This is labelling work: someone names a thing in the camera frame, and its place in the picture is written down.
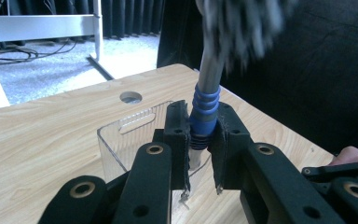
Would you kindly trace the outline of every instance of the cable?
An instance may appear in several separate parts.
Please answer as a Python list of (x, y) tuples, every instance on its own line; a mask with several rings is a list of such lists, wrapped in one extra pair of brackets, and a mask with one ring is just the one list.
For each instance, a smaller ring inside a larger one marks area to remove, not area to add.
[(55, 50), (54, 52), (51, 53), (39, 53), (34, 49), (20, 49), (20, 48), (14, 48), (14, 49), (4, 49), (0, 51), (0, 54), (5, 54), (5, 53), (24, 53), (27, 55), (26, 58), (22, 58), (22, 59), (15, 59), (15, 58), (0, 58), (0, 61), (4, 61), (4, 63), (0, 62), (0, 65), (3, 64), (12, 64), (12, 63), (28, 63), (31, 62), (35, 59), (41, 59), (41, 58), (46, 58), (48, 56), (52, 56), (55, 54), (62, 54), (62, 53), (67, 53), (69, 51), (71, 51), (72, 49), (75, 48), (77, 41), (75, 41), (75, 44), (68, 50), (64, 50), (61, 51), (70, 41), (70, 38), (67, 38), (65, 43), (57, 50)]

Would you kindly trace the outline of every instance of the transparent plastic box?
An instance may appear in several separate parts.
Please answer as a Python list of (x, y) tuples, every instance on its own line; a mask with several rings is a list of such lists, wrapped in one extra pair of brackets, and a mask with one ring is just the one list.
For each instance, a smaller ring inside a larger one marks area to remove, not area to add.
[[(171, 103), (165, 102), (153, 106), (107, 124), (97, 131), (106, 182), (131, 169), (139, 147), (152, 141), (155, 129), (164, 128), (167, 106)], [(197, 190), (210, 164), (209, 153), (202, 153), (201, 167), (189, 173), (192, 189), (190, 197)], [(172, 193), (173, 212), (180, 207), (182, 193), (181, 190)]]

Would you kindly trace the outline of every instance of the white panel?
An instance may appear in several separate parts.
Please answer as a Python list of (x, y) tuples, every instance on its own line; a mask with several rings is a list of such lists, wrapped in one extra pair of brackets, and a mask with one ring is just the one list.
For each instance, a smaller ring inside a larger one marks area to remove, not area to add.
[(0, 42), (94, 35), (93, 15), (0, 16)]

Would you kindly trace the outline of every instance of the blue rubber grip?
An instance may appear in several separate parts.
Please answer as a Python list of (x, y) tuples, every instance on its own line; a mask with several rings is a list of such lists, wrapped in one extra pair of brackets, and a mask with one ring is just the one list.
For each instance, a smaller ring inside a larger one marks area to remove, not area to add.
[(220, 88), (215, 93), (206, 94), (196, 85), (193, 111), (189, 118), (192, 137), (190, 146), (193, 149), (205, 149), (209, 144), (209, 137), (217, 122), (219, 94)]

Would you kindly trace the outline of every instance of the light wood tabletop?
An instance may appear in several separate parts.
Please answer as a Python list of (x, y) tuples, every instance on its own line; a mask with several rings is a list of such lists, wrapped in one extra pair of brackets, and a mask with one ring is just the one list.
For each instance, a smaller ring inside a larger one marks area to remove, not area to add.
[[(175, 64), (32, 102), (0, 108), (0, 223), (36, 223), (60, 187), (80, 175), (103, 178), (97, 130), (166, 101), (191, 102), (198, 75)], [(120, 94), (136, 91), (139, 104)], [(231, 105), (256, 142), (279, 147), (298, 168), (329, 163), (332, 156), (227, 90)], [(209, 168), (189, 210), (172, 223), (246, 223), (238, 191), (217, 196)]]

